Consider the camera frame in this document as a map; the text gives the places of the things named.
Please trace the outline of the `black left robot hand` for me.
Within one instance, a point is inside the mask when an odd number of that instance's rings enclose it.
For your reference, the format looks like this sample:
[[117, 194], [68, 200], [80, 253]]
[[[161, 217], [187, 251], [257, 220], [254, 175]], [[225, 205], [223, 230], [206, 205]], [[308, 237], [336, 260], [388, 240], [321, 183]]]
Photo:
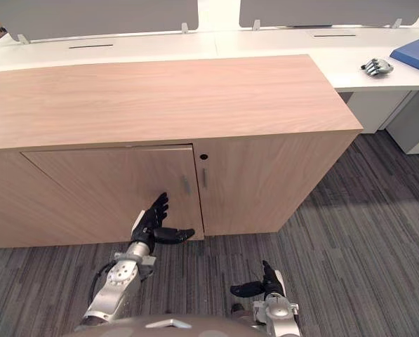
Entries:
[[195, 235], [194, 229], [164, 227], [167, 217], [168, 195], [163, 192], [144, 212], [131, 234], [131, 243], [145, 244], [152, 253], [156, 244], [175, 245], [186, 242]]

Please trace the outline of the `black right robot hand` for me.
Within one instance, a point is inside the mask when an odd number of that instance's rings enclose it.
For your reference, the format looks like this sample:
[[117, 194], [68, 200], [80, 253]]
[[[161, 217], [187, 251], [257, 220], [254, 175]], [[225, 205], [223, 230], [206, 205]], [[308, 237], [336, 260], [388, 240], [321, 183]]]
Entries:
[[285, 297], [284, 286], [279, 281], [275, 270], [266, 260], [262, 261], [262, 266], [264, 272], [262, 281], [233, 285], [230, 287], [230, 293], [240, 298], [250, 298], [261, 294], [264, 295], [264, 299], [271, 294], [279, 294]]

